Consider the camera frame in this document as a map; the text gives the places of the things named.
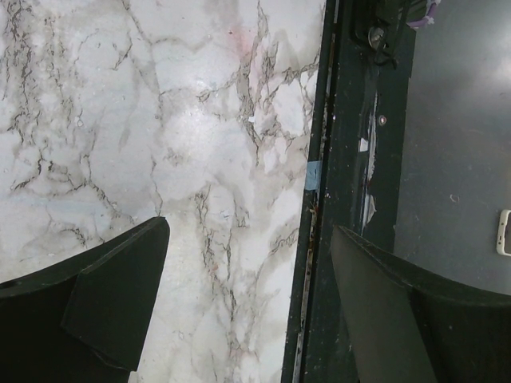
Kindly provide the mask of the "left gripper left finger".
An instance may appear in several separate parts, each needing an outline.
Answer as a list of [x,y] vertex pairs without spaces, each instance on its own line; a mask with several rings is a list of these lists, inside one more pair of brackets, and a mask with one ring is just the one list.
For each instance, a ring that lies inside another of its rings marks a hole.
[[151,218],[1,285],[4,382],[126,382],[138,368],[170,228]]

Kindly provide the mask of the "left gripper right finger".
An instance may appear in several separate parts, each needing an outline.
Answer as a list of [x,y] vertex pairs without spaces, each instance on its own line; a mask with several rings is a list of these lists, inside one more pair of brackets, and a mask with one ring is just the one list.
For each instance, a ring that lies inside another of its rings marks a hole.
[[362,382],[508,382],[510,297],[336,227],[331,257]]

